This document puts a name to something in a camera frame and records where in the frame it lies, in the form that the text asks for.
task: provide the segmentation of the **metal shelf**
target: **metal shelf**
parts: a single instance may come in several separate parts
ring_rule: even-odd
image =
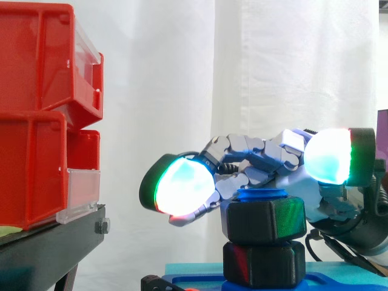
[[[104,240],[105,206],[68,224],[0,238],[0,290],[70,291],[78,263]]]

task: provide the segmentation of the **black hexagonal block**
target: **black hexagonal block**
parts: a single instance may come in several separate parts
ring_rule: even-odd
[[[254,289],[296,287],[306,275],[304,246],[291,241],[283,246],[224,245],[224,276],[229,282]]]
[[[271,245],[307,232],[304,202],[286,197],[269,201],[221,203],[222,232],[235,244]]]

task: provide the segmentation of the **red storage bin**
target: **red storage bin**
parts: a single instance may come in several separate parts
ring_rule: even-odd
[[[66,223],[96,210],[99,133],[60,112],[0,112],[0,226]]]
[[[0,110],[102,119],[103,62],[67,4],[0,2]]]

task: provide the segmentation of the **purple object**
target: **purple object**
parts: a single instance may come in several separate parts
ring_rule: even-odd
[[[377,115],[376,158],[388,163],[388,110],[380,110]]]

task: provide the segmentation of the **black clamp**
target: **black clamp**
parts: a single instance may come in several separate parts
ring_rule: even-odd
[[[185,291],[156,275],[145,276],[141,280],[140,286],[141,291]]]
[[[347,249],[345,249],[337,240],[328,237],[327,235],[321,233],[318,229],[312,229],[311,232],[306,236],[306,247],[313,257],[313,259],[317,262],[321,262],[322,260],[314,253],[311,248],[310,240],[313,239],[315,241],[324,240],[325,244],[330,247],[330,249],[335,252],[341,259],[343,259],[347,263],[351,263],[356,265],[364,270],[370,271],[379,276],[385,277],[385,275],[378,270],[371,262],[365,259],[363,256],[357,254],[352,250],[354,255],[352,255]]]

